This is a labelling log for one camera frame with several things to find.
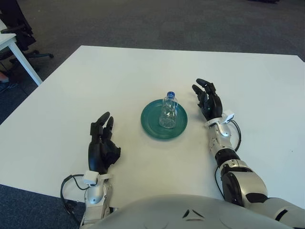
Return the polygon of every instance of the green plate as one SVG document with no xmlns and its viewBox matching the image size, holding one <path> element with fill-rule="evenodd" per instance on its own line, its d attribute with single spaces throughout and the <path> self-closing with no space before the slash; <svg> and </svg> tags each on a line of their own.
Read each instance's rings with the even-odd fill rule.
<svg viewBox="0 0 305 229">
<path fill-rule="evenodd" d="M 183 107 L 178 104 L 176 127 L 172 129 L 167 129 L 159 125 L 159 116 L 161 113 L 162 104 L 162 99 L 158 99 L 151 102 L 143 109 L 141 114 L 142 127 L 146 131 L 146 133 L 155 138 L 169 139 L 177 137 L 186 128 L 186 112 Z"/>
</svg>

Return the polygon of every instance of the water bottle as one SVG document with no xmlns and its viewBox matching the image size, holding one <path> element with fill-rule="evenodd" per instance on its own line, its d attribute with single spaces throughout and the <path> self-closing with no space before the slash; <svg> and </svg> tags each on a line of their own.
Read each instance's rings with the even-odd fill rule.
<svg viewBox="0 0 305 229">
<path fill-rule="evenodd" d="M 178 112 L 178 101 L 174 92 L 168 92 L 163 99 L 159 124 L 165 128 L 174 128 L 176 126 L 176 118 Z"/>
</svg>

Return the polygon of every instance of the floor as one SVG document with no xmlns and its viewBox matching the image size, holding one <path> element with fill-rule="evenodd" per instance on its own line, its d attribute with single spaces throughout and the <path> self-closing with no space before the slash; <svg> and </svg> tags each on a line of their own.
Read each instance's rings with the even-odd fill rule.
<svg viewBox="0 0 305 229">
<path fill-rule="evenodd" d="M 32 60 L 42 80 L 80 45 L 275 53 L 305 61 L 304 0 L 18 2 L 37 40 L 30 50 L 55 56 Z M 11 80 L 20 84 L 0 94 L 0 124 L 36 88 L 21 67 Z M 58 198 L 0 186 L 0 209 L 1 228 L 75 228 Z M 77 211 L 81 217 L 84 205 Z"/>
</svg>

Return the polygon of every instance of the white table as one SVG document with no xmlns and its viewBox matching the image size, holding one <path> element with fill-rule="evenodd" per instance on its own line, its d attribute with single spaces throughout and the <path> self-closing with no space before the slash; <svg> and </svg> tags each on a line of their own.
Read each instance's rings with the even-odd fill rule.
<svg viewBox="0 0 305 229">
<path fill-rule="evenodd" d="M 67 175 L 88 169 L 90 123 L 110 111 L 112 140 L 122 148 L 109 169 L 111 206 L 170 193 L 221 198 L 196 78 L 213 82 L 224 109 L 236 113 L 238 155 L 269 196 L 304 207 L 304 63 L 290 55 L 81 46 L 0 126 L 0 183 L 59 197 Z M 167 91 L 176 92 L 188 126 L 159 141 L 143 131 L 140 115 Z M 64 195 L 83 201 L 73 181 Z"/>
<path fill-rule="evenodd" d="M 33 67 L 30 65 L 30 63 L 27 61 L 27 59 L 24 57 L 18 46 L 15 44 L 16 34 L 14 33 L 0 33 L 0 50 L 9 47 L 12 53 L 16 56 L 18 61 L 22 64 L 24 69 L 27 71 L 27 73 L 32 77 L 34 82 L 37 85 L 40 85 L 42 83 L 41 78 L 37 75 Z"/>
</svg>

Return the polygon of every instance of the bottle cap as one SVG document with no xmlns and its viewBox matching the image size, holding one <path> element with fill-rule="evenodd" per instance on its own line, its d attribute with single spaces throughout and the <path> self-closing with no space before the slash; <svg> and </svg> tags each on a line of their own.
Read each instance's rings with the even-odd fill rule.
<svg viewBox="0 0 305 229">
<path fill-rule="evenodd" d="M 168 97 L 175 97 L 175 92 L 168 92 L 168 93 L 167 93 L 167 96 L 168 96 Z"/>
</svg>

